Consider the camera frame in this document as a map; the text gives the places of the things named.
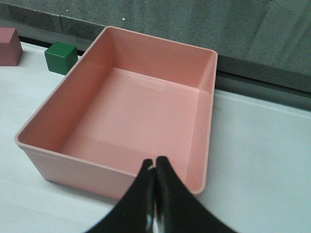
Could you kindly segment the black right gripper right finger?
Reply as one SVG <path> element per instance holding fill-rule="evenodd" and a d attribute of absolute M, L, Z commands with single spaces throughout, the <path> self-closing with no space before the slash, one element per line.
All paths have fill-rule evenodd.
<path fill-rule="evenodd" d="M 185 187 L 169 159 L 156 159 L 155 199 L 161 233 L 234 233 Z"/>

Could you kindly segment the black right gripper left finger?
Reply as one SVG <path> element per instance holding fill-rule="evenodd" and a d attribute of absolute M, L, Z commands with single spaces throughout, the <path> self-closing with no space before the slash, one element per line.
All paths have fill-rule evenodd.
<path fill-rule="evenodd" d="M 155 213 L 155 167 L 142 162 L 138 175 L 115 207 L 89 233 L 152 233 Z"/>

